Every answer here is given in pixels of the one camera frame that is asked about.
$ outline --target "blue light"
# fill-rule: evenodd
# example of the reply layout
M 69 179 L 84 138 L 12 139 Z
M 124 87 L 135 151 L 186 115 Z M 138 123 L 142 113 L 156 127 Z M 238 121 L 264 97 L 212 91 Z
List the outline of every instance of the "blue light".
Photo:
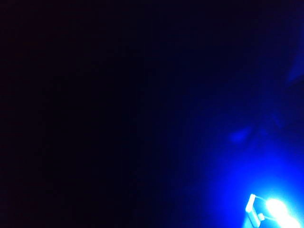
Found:
M 286 217 L 288 215 L 285 204 L 276 199 L 267 200 L 266 206 L 270 214 L 276 219 Z

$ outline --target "wire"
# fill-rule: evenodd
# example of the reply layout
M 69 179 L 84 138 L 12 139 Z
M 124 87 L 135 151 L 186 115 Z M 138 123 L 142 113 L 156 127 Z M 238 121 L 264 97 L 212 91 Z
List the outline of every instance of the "wire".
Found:
M 268 219 L 268 220 L 276 221 L 275 218 L 271 218 L 271 217 L 268 217 L 268 216 L 265 216 L 265 215 L 264 215 L 264 218 L 265 218 L 265 219 Z
M 259 196 L 256 196 L 257 199 L 260 199 L 262 201 L 266 201 L 266 199 L 262 198 L 262 197 L 259 197 Z

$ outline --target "dark background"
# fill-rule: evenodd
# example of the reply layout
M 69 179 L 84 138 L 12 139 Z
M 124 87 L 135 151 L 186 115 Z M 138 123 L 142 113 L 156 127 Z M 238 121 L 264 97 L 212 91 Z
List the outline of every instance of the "dark background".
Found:
M 296 1 L 1 4 L 2 227 L 303 219 Z

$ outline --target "black background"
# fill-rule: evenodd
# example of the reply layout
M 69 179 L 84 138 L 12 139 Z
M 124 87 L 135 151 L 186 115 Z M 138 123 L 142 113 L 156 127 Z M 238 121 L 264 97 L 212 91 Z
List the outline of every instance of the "black background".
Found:
M 3 3 L 1 226 L 241 224 L 251 190 L 242 181 L 227 187 L 225 173 L 265 141 L 285 140 L 288 149 L 301 135 L 284 114 L 301 106 L 285 89 L 301 9 L 278 1 Z M 273 112 L 284 116 L 280 127 Z M 227 141 L 247 125 L 248 139 Z M 215 199 L 238 183 L 237 221 L 223 224 Z

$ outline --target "bright light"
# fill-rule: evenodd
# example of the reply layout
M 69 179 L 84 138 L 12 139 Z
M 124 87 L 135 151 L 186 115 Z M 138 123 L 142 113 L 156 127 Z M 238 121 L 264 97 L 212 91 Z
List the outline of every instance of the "bright light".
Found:
M 270 214 L 276 219 L 286 218 L 288 216 L 285 204 L 276 199 L 267 200 L 266 206 Z
M 277 222 L 281 228 L 300 228 L 299 222 L 289 215 L 278 218 Z

